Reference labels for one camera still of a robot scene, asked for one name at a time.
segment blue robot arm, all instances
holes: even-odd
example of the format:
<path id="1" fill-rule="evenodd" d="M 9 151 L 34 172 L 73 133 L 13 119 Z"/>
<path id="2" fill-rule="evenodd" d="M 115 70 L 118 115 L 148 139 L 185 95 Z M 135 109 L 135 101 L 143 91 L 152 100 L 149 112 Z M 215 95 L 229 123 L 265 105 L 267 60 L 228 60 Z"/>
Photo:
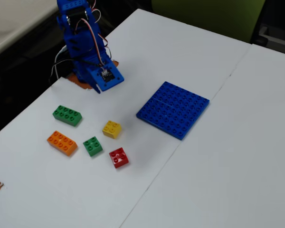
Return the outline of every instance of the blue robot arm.
<path id="1" fill-rule="evenodd" d="M 105 51 L 100 29 L 86 0 L 57 0 L 61 16 L 57 20 L 78 80 L 98 93 L 124 81 Z"/>

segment lego block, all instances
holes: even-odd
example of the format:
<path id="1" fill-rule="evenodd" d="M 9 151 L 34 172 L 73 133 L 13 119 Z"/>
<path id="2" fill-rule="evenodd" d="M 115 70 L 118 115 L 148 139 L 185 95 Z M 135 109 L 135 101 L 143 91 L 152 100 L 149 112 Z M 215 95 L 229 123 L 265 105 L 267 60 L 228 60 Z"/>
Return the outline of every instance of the lego block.
<path id="1" fill-rule="evenodd" d="M 66 108 L 62 105 L 60 105 L 55 110 L 53 116 L 55 119 L 65 122 L 72 126 L 76 126 L 79 123 L 79 121 L 82 119 L 82 116 L 79 112 Z"/>
<path id="2" fill-rule="evenodd" d="M 55 131 L 47 139 L 47 141 L 51 146 L 55 147 L 62 153 L 65 153 L 67 156 L 70 156 L 77 148 L 76 142 L 67 138 L 65 135 L 59 133 L 58 131 Z"/>
<path id="3" fill-rule="evenodd" d="M 91 157 L 103 150 L 101 144 L 99 143 L 96 137 L 85 141 L 84 146 Z"/>
<path id="4" fill-rule="evenodd" d="M 103 128 L 103 133 L 105 136 L 116 139 L 121 130 L 122 127 L 119 123 L 109 121 Z"/>
<path id="5" fill-rule="evenodd" d="M 127 158 L 127 155 L 125 154 L 123 148 L 119 148 L 116 151 L 113 151 L 110 154 L 110 157 L 112 159 L 112 162 L 115 166 L 115 168 L 119 168 L 127 163 L 129 163 L 129 160 Z"/>
<path id="6" fill-rule="evenodd" d="M 164 82 L 136 116 L 182 140 L 208 104 L 208 99 Z"/>

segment green chair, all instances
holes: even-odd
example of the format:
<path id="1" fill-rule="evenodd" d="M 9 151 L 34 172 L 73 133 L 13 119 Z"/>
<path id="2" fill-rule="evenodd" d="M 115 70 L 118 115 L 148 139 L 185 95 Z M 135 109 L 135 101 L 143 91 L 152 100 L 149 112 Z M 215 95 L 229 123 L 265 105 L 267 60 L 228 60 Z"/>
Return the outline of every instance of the green chair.
<path id="1" fill-rule="evenodd" d="M 250 42 L 265 0 L 152 0 L 155 13 Z"/>

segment small green block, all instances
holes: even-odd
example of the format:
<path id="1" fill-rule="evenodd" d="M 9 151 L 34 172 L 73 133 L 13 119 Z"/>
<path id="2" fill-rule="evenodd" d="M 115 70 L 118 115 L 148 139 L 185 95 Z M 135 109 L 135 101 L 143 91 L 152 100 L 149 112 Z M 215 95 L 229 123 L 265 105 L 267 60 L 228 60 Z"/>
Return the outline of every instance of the small green block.
<path id="1" fill-rule="evenodd" d="M 65 122 L 72 126 L 76 126 L 79 123 L 79 121 L 82 119 L 82 116 L 79 112 L 66 108 L 62 105 L 60 105 L 55 110 L 53 116 L 55 119 Z"/>
<path id="2" fill-rule="evenodd" d="M 103 150 L 101 144 L 99 143 L 96 137 L 93 137 L 92 139 L 89 139 L 88 141 L 84 142 L 84 146 L 91 157 Z"/>

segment cable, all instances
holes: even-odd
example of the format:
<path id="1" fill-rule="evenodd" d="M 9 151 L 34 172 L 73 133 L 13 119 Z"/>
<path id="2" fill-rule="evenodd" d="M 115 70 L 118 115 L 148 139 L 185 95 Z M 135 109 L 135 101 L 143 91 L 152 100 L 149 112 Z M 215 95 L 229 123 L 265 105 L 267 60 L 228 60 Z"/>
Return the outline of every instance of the cable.
<path id="1" fill-rule="evenodd" d="M 56 55 L 55 57 L 55 62 L 57 62 L 57 58 L 58 56 L 62 53 L 62 52 L 65 52 L 67 50 L 67 46 L 65 45 L 63 48 L 61 48 L 61 50 L 58 52 L 58 54 Z M 57 80 L 59 79 L 58 77 L 58 72 L 57 72 L 57 66 L 55 65 L 55 72 L 56 72 L 56 77 L 57 77 Z"/>
<path id="2" fill-rule="evenodd" d="M 66 61 L 78 61 L 78 62 L 83 62 L 83 63 L 89 64 L 89 65 L 93 65 L 93 66 L 95 66 L 95 67 L 100 67 L 100 68 L 102 68 L 103 70 L 105 70 L 102 66 L 99 66 L 99 65 L 96 64 L 96 63 L 93 63 L 93 62 L 90 62 L 90 61 L 86 61 L 86 60 L 83 60 L 83 59 L 77 59 L 77 58 L 74 58 L 74 59 L 71 59 L 71 58 L 69 58 L 69 59 L 63 59 L 63 60 L 60 60 L 60 61 L 58 61 L 58 62 L 56 62 L 56 63 L 53 64 L 51 75 L 50 75 L 50 77 L 48 78 L 49 84 L 51 84 L 51 83 L 50 83 L 50 79 L 51 79 L 51 77 L 52 77 L 52 75 L 53 75 L 53 73 L 54 73 L 54 67 L 56 67 L 56 66 L 57 66 L 58 64 L 60 64 L 60 63 L 66 62 Z"/>
<path id="3" fill-rule="evenodd" d="M 99 60 L 100 64 L 104 66 L 105 64 L 104 64 L 103 61 L 101 60 L 101 56 L 100 56 L 99 48 L 98 48 L 98 45 L 97 45 L 96 37 L 95 37 L 95 35 L 94 35 L 94 32 L 93 32 L 93 30 L 92 30 L 92 28 L 91 28 L 89 22 L 87 22 L 86 19 L 83 19 L 83 18 L 81 18 L 80 20 L 82 20 L 82 21 L 89 27 L 89 30 L 90 30 L 91 35 L 92 35 L 93 40 L 94 40 L 94 45 L 95 45 L 95 47 L 96 47 L 96 53 L 97 53 L 97 56 L 98 56 L 98 60 Z"/>
<path id="4" fill-rule="evenodd" d="M 95 7 L 95 5 L 96 5 L 96 0 L 94 0 L 94 4 L 93 4 L 93 6 L 91 7 L 91 9 L 93 9 L 93 8 Z"/>
<path id="5" fill-rule="evenodd" d="M 108 46 L 105 46 L 105 48 L 107 48 L 109 50 L 109 52 L 110 52 L 110 59 L 112 59 L 112 53 L 111 53 L 110 48 Z"/>
<path id="6" fill-rule="evenodd" d="M 109 42 L 106 40 L 106 38 L 104 38 L 102 35 L 100 35 L 100 33 L 98 33 L 98 36 L 99 36 L 101 39 L 103 39 L 103 40 L 106 41 L 106 45 L 105 45 L 104 47 L 108 46 Z"/>
<path id="7" fill-rule="evenodd" d="M 51 75 L 50 75 L 50 77 L 48 78 L 48 83 L 51 85 L 51 77 L 52 77 L 52 75 L 53 75 L 53 72 L 54 72 L 54 67 L 56 67 L 58 64 L 60 64 L 60 63 L 62 63 L 62 62 L 65 62 L 65 61 L 74 61 L 73 59 L 63 59 L 63 60 L 60 60 L 60 61 L 58 61 L 58 62 L 56 62 L 56 63 L 54 63 L 53 64 L 53 66 L 52 66 L 52 72 L 51 72 Z"/>
<path id="8" fill-rule="evenodd" d="M 101 12 L 100 12 L 99 9 L 92 9 L 92 13 L 95 12 L 95 11 L 99 12 L 99 18 L 97 19 L 97 21 L 95 21 L 95 23 L 97 23 L 100 20 L 100 18 L 101 18 Z"/>

